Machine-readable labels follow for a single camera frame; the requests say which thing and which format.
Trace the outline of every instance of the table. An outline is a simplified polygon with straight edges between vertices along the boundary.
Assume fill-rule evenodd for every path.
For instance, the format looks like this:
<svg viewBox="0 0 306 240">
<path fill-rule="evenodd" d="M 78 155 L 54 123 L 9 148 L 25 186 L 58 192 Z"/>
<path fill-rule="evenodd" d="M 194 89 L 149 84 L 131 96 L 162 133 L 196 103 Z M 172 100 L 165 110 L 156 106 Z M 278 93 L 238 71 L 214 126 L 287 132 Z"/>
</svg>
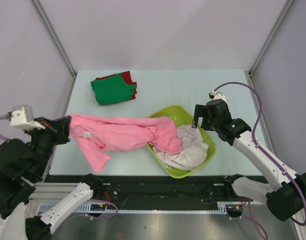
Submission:
<svg viewBox="0 0 306 240">
<path fill-rule="evenodd" d="M 113 105 L 100 106 L 90 82 L 123 70 L 82 70 L 77 74 L 67 114 L 103 117 L 144 118 L 169 105 L 181 105 L 193 115 L 195 104 L 206 104 L 211 89 L 225 82 L 247 83 L 242 69 L 181 69 L 132 70 L 137 82 L 136 99 Z M 221 90 L 226 97 L 233 118 L 242 118 L 252 126 L 257 118 L 250 91 L 240 85 L 229 85 Z M 217 145 L 216 155 L 193 176 L 262 175 L 256 167 L 228 143 L 222 142 L 215 132 L 209 132 Z M 264 142 L 260 126 L 257 137 Z M 50 175 L 108 176 L 166 176 L 149 149 L 142 147 L 129 152 L 110 152 L 111 159 L 100 173 L 95 173 L 74 140 L 56 148 Z"/>
</svg>

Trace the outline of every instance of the clothing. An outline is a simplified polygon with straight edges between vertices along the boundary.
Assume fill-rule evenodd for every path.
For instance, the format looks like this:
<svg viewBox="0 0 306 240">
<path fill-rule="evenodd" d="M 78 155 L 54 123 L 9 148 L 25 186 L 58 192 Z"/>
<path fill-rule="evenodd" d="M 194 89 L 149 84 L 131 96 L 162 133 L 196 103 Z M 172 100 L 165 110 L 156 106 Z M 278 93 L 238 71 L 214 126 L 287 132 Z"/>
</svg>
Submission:
<svg viewBox="0 0 306 240">
<path fill-rule="evenodd" d="M 91 86 L 100 105 L 130 100 L 136 88 L 135 85 L 126 84 L 120 73 L 100 81 L 91 81 Z"/>
<path fill-rule="evenodd" d="M 181 140 L 169 117 L 125 118 L 72 114 L 69 135 L 74 137 L 95 172 L 103 169 L 110 156 L 103 151 L 125 152 L 154 145 L 158 150 L 180 153 Z"/>
<path fill-rule="evenodd" d="M 204 163 L 207 157 L 209 145 L 203 142 L 203 137 L 198 128 L 192 128 L 192 125 L 182 125 L 177 128 L 177 137 L 182 140 L 183 151 L 177 154 L 160 151 L 153 147 L 156 156 L 171 169 L 194 170 Z"/>
<path fill-rule="evenodd" d="M 107 79 L 107 78 L 110 78 L 112 76 L 114 76 L 115 74 L 112 74 L 112 75 L 109 75 L 109 76 L 103 76 L 103 77 L 97 77 L 95 80 L 103 80 L 103 79 Z M 137 82 L 133 82 L 132 80 L 132 77 L 131 77 L 131 72 L 130 71 L 124 71 L 121 73 L 121 76 L 124 80 L 124 82 L 126 82 L 127 84 L 130 84 L 130 85 L 135 85 L 137 87 Z M 137 94 L 137 90 L 135 89 L 134 90 L 134 94 L 132 95 L 131 99 L 136 99 L 136 96 L 135 94 Z"/>
</svg>

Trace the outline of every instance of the white cloth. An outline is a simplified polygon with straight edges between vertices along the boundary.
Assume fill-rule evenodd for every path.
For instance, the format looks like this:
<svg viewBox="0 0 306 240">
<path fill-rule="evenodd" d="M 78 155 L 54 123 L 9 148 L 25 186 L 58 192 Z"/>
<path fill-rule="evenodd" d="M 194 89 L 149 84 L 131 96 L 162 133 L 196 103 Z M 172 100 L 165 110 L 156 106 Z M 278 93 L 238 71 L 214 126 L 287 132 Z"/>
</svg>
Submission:
<svg viewBox="0 0 306 240">
<path fill-rule="evenodd" d="M 153 151 L 156 156 L 171 169 L 194 170 L 205 161 L 207 157 L 208 144 L 203 142 L 203 137 L 198 128 L 192 125 L 182 125 L 177 128 L 177 137 L 182 140 L 183 151 L 177 154 L 161 152 L 156 147 Z"/>
</svg>

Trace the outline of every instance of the pink shirt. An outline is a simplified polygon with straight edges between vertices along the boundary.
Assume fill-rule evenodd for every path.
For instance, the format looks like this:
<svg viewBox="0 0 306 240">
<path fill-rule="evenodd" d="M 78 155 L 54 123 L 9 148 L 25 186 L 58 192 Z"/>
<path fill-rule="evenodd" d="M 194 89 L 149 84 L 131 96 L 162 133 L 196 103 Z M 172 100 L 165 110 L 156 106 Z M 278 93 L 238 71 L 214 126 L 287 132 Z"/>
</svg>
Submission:
<svg viewBox="0 0 306 240">
<path fill-rule="evenodd" d="M 158 118 L 99 117 L 72 114 L 69 135 L 74 137 L 94 172 L 100 172 L 110 156 L 108 152 L 126 152 L 154 145 L 172 154 L 183 149 L 174 121 Z"/>
</svg>

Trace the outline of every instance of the laundry basket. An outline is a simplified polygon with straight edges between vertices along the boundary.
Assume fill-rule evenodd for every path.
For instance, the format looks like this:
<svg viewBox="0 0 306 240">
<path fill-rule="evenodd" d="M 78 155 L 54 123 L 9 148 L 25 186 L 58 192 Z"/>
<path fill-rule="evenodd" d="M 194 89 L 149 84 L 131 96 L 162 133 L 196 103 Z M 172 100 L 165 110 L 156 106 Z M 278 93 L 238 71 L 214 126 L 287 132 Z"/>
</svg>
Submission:
<svg viewBox="0 0 306 240">
<path fill-rule="evenodd" d="M 180 105 L 170 105 L 166 108 L 163 108 L 159 110 L 158 112 L 152 114 L 150 118 L 158 118 L 158 117 L 163 117 L 167 116 L 170 117 L 171 119 L 174 120 L 176 127 L 179 127 L 181 125 L 187 125 L 187 124 L 192 124 L 193 121 L 193 116 L 191 116 L 182 106 Z M 168 173 L 169 176 L 176 178 L 176 179 L 182 179 L 184 177 L 187 177 L 188 175 L 198 171 L 201 169 L 203 166 L 208 163 L 208 161 L 215 155 L 216 153 L 216 145 L 213 141 L 213 139 L 208 135 L 206 131 L 200 128 L 200 125 L 198 125 L 198 128 L 202 134 L 203 140 L 205 143 L 209 145 L 208 150 L 207 150 L 207 157 L 202 165 L 194 169 L 193 171 L 189 170 L 179 170 L 174 167 L 171 168 L 171 170 L 168 170 L 163 162 L 155 155 L 153 152 L 153 146 L 152 145 L 147 145 L 150 151 L 152 152 L 153 156 L 156 158 L 157 162 L 162 166 L 162 168 Z"/>
</svg>

